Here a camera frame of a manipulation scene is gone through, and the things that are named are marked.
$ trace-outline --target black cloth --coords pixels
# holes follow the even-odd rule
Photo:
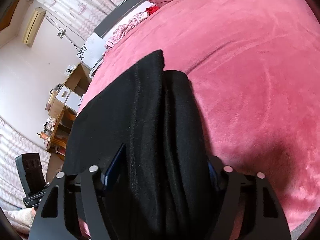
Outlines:
[[[105,206],[119,240],[203,239],[211,186],[199,112],[187,76],[163,71],[158,50],[121,74],[76,118],[63,171],[108,166],[121,143],[127,166]]]

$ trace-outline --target bed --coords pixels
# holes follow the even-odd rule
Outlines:
[[[95,33],[103,37],[142,0],[132,1]],[[241,172],[265,172],[294,230],[320,205],[320,25],[307,2],[174,0],[105,53],[79,111],[162,49],[165,69],[192,82],[208,151]]]

